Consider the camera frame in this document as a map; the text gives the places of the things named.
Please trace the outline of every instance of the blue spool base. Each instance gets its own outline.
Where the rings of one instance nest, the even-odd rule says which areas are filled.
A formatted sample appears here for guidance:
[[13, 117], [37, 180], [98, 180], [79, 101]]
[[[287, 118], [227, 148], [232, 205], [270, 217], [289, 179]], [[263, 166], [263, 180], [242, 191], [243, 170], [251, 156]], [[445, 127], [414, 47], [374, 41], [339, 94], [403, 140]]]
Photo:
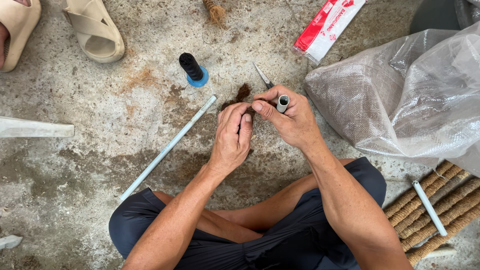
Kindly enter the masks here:
[[187, 74], [187, 81], [188, 81], [188, 83], [189, 83], [191, 86], [194, 86], [194, 87], [202, 87], [202, 86], [204, 86], [204, 85], [208, 82], [208, 71], [207, 71], [204, 67], [202, 67], [202, 66], [200, 66], [200, 69], [201, 69], [201, 70], [203, 71], [203, 73], [204, 73], [204, 76], [203, 76], [203, 78], [202, 78], [200, 81], [194, 81], [194, 80], [192, 80], [192, 78], [190, 78], [190, 76], [188, 76], [188, 74]]

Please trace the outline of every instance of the sandal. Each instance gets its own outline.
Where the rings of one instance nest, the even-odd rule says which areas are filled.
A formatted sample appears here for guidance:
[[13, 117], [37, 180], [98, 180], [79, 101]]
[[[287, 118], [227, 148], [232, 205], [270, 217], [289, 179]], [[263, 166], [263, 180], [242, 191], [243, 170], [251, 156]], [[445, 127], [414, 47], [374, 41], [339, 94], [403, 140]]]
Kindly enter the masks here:
[[24, 6], [13, 0], [0, 0], [0, 22], [7, 28], [10, 37], [5, 41], [5, 63], [0, 72], [12, 71], [18, 63], [30, 34], [35, 28], [42, 7], [39, 0], [28, 0]]
[[67, 0], [67, 4], [63, 12], [84, 53], [99, 63], [118, 61], [125, 47], [102, 0]]

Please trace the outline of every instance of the dark blue pants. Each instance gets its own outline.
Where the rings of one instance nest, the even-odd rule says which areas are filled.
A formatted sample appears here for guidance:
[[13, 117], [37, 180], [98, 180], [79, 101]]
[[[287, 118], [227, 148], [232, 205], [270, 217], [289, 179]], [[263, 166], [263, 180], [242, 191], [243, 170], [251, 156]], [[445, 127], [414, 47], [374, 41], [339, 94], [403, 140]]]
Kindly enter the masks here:
[[[366, 157], [345, 168], [381, 207], [386, 183]], [[126, 258], [166, 205], [147, 188], [126, 199], [110, 218], [113, 244]], [[295, 209], [253, 241], [235, 243], [195, 229], [175, 269], [196, 270], [353, 270], [358, 264], [326, 219], [318, 188], [302, 195]]]

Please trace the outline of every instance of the black thread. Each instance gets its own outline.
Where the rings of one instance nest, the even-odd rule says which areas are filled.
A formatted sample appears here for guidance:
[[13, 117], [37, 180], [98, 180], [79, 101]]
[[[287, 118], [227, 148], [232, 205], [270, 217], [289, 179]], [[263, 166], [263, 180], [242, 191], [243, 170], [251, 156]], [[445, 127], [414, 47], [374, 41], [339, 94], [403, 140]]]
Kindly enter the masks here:
[[180, 66], [183, 70], [190, 76], [194, 81], [200, 81], [204, 77], [203, 71], [200, 69], [200, 66], [195, 60], [193, 55], [184, 52], [179, 57]]

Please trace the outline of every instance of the stained floor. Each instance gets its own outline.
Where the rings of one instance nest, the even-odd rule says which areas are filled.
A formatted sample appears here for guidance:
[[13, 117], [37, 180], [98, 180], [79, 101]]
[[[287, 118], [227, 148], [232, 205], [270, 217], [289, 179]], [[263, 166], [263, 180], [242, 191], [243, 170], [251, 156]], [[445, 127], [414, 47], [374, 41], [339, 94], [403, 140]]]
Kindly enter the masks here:
[[[113, 64], [89, 60], [61, 9], [41, 0], [42, 17], [17, 68], [0, 74], [0, 115], [72, 123], [70, 138], [0, 139], [0, 237], [24, 237], [0, 251], [0, 269], [119, 269], [123, 263], [108, 236], [119, 196], [213, 95], [218, 101], [141, 184], [178, 193], [208, 160], [216, 114], [248, 83], [265, 91], [252, 61], [275, 84], [305, 93], [314, 69], [290, 48], [325, 0], [223, 0], [225, 27], [206, 23], [200, 0], [106, 0], [125, 56]], [[419, 0], [370, 0], [321, 65], [408, 34]], [[192, 53], [209, 82], [189, 86], [178, 64]], [[338, 158], [361, 153], [349, 146], [314, 109], [328, 146]], [[254, 119], [253, 153], [214, 192], [209, 209], [258, 203], [310, 169], [269, 123]], [[430, 168], [367, 156], [388, 183], [386, 204]], [[456, 256], [426, 259], [417, 269], [478, 269], [480, 241], [474, 221], [449, 240]]]

